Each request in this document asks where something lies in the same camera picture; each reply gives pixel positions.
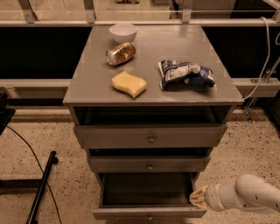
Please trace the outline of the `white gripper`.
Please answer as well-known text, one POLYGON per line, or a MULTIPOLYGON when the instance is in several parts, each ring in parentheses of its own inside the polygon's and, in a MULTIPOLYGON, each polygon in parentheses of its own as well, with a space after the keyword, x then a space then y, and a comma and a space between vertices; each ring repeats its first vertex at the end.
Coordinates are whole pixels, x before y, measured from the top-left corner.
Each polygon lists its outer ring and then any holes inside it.
POLYGON ((207 209, 208 206, 216 211, 224 211, 230 208, 234 202, 234 185, 233 184, 210 184, 202 186, 190 195, 190 201, 199 208, 207 209))

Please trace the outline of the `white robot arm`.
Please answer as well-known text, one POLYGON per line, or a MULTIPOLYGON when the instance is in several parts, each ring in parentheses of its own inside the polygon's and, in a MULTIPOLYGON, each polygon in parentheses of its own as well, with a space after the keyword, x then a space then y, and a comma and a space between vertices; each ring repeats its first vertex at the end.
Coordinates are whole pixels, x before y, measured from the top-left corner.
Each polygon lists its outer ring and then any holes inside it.
POLYGON ((244 174, 229 184, 209 184, 189 197, 196 207, 215 212, 238 209, 243 212, 269 214, 280 212, 280 190, 266 180, 244 174))

